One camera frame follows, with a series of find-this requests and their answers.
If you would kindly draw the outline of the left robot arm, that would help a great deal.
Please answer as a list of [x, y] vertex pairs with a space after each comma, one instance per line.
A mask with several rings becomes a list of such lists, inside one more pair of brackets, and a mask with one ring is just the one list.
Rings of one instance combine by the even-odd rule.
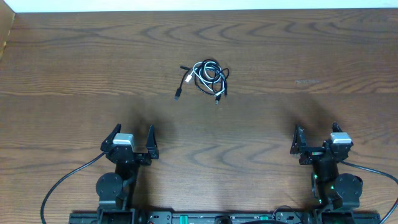
[[103, 174], [96, 183], [99, 196], [98, 223], [146, 223], [147, 215], [132, 208], [132, 196], [137, 184], [139, 168], [150, 166], [159, 158], [155, 127], [149, 128], [147, 152], [136, 152], [134, 136], [121, 132], [117, 124], [101, 143], [105, 157], [116, 165], [114, 172]]

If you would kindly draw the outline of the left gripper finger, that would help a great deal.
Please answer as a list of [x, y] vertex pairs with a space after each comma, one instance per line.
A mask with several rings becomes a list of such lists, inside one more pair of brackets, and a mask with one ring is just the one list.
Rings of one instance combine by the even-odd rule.
[[155, 126], [151, 125], [147, 137], [146, 149], [150, 155], [151, 159], [159, 158], [159, 149], [157, 147], [157, 142], [155, 139]]
[[121, 131], [121, 124], [117, 124], [115, 128], [111, 131], [111, 133], [105, 138], [105, 140], [101, 143], [101, 151], [110, 151], [114, 147], [113, 139], [116, 137], [118, 133]]

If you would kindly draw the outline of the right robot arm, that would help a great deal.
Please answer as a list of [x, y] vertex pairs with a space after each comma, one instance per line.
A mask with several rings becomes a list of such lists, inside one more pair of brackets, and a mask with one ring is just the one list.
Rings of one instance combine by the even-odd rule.
[[303, 127], [295, 125], [290, 153], [300, 156], [299, 164], [313, 167], [312, 190], [320, 201], [317, 208], [304, 215], [303, 223], [356, 223], [353, 210], [360, 206], [363, 181], [338, 171], [338, 164], [348, 158], [352, 146], [351, 137], [336, 122], [321, 146], [309, 146]]

